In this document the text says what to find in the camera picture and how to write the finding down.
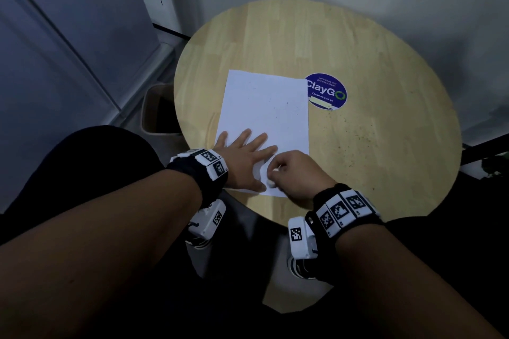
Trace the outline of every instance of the wood grain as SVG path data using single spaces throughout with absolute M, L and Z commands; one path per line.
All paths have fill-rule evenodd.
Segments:
M 343 107 L 309 104 L 309 154 L 368 196 L 384 220 L 427 215 L 452 187 L 461 133 L 449 96 L 415 51 L 374 21 L 309 0 L 251 2 L 213 18 L 175 73 L 175 108 L 191 148 L 213 145 L 230 69 L 339 79 Z M 231 193 L 284 226 L 306 212 L 286 198 Z

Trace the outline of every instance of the round purple sticker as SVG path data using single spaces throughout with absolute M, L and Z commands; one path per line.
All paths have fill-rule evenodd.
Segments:
M 336 110 L 347 101 L 347 89 L 329 74 L 317 72 L 306 77 L 308 101 L 325 110 Z

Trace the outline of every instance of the forearm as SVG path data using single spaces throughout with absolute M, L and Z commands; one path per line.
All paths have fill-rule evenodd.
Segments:
M 502 336 L 385 227 L 361 225 L 336 242 L 362 312 L 391 337 Z
M 201 204 L 188 175 L 163 170 L 75 207 L 0 247 L 1 330 L 75 333 L 149 271 Z

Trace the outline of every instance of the wristband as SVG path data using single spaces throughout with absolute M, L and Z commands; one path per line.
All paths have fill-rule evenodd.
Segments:
M 309 226 L 317 237 L 326 234 L 332 242 L 356 226 L 383 224 L 373 204 L 361 192 L 345 184 L 336 184 L 318 193 L 313 198 L 313 208 L 314 211 L 306 215 Z
M 171 158 L 166 168 L 193 177 L 201 190 L 200 209 L 216 201 L 228 181 L 225 159 L 212 149 L 191 149 L 179 153 Z

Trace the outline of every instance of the person's left hand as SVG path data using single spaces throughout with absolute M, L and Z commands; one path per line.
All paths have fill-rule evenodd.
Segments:
M 257 192 L 267 190 L 265 185 L 253 176 L 253 165 L 274 155 L 277 146 L 257 150 L 267 140 L 266 133 L 260 134 L 250 143 L 244 145 L 246 139 L 251 135 L 251 130 L 245 129 L 231 145 L 226 147 L 227 135 L 228 133 L 223 131 L 213 148 L 226 161 L 228 167 L 226 186 L 232 189 L 249 189 Z

